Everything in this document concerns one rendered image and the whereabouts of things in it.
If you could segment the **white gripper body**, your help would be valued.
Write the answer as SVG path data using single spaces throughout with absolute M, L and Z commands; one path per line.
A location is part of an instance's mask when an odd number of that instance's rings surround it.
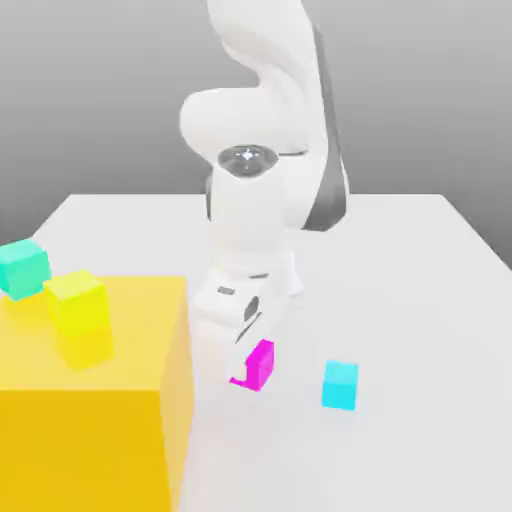
M 262 338 L 264 316 L 256 313 L 247 324 L 234 327 L 200 320 L 193 331 L 196 376 L 207 384 L 231 378 L 244 380 L 246 359 Z

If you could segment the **small magenta cube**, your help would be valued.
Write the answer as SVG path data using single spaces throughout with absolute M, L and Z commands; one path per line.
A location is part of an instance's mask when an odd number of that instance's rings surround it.
M 259 392 L 274 369 L 274 343 L 261 339 L 245 361 L 246 375 L 243 380 L 231 378 L 229 382 L 239 387 Z

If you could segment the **small cyan cube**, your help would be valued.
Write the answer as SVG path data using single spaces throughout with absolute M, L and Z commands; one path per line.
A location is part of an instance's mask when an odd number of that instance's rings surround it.
M 354 411 L 358 377 L 359 367 L 356 364 L 328 361 L 322 386 L 322 405 L 327 408 Z

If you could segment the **small yellow cube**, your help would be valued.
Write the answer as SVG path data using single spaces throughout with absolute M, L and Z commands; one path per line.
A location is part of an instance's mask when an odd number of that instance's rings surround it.
M 109 300 L 104 283 L 87 270 L 53 276 L 43 291 L 61 357 L 86 369 L 113 354 Z

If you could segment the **small teal cube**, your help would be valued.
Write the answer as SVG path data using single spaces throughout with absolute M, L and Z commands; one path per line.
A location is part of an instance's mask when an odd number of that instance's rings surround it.
M 51 276 L 47 252 L 32 239 L 0 246 L 0 290 L 11 300 L 39 293 Z

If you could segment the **large orange box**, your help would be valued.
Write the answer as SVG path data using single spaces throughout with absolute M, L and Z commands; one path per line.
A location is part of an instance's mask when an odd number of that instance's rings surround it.
M 61 354 L 43 295 L 0 298 L 0 512 L 178 512 L 194 387 L 182 277 L 108 277 L 109 359 Z

